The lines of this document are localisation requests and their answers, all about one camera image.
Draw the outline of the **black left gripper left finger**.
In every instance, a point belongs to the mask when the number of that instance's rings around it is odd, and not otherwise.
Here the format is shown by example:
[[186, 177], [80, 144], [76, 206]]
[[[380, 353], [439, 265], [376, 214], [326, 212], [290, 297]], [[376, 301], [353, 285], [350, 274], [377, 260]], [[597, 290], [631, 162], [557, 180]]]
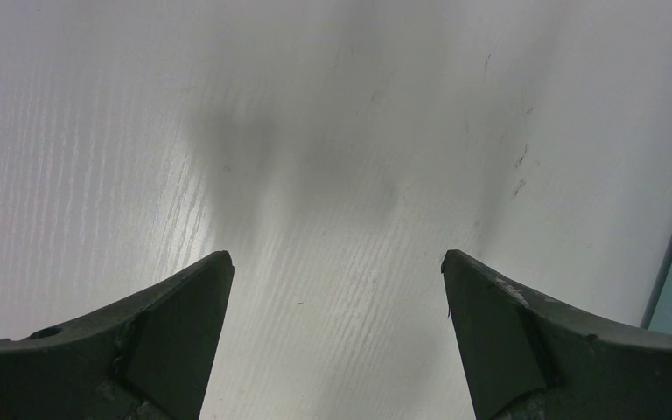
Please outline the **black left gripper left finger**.
[[0, 339], [0, 419], [196, 419], [235, 268], [216, 251], [113, 304]]

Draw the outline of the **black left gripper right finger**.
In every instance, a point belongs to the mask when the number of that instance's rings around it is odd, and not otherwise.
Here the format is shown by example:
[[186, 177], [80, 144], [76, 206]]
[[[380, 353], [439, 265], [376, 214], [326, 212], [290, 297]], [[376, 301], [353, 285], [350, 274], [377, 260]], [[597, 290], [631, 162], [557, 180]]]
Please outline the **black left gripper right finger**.
[[441, 271], [478, 419], [672, 419], [672, 335], [582, 311], [456, 249]]

